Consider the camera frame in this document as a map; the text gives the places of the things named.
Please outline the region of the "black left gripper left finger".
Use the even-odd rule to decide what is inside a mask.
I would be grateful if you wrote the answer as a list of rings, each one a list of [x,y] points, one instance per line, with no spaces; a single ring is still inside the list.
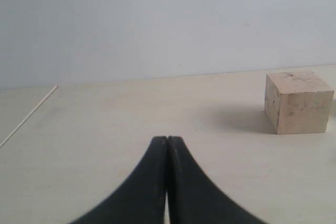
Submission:
[[[167,137],[156,136],[125,181],[72,223],[164,223]]]

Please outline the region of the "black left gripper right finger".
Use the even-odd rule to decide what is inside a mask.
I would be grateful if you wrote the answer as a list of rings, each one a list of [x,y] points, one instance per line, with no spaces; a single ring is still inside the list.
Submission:
[[[262,223],[225,195],[202,171],[181,137],[167,146],[170,223]]]

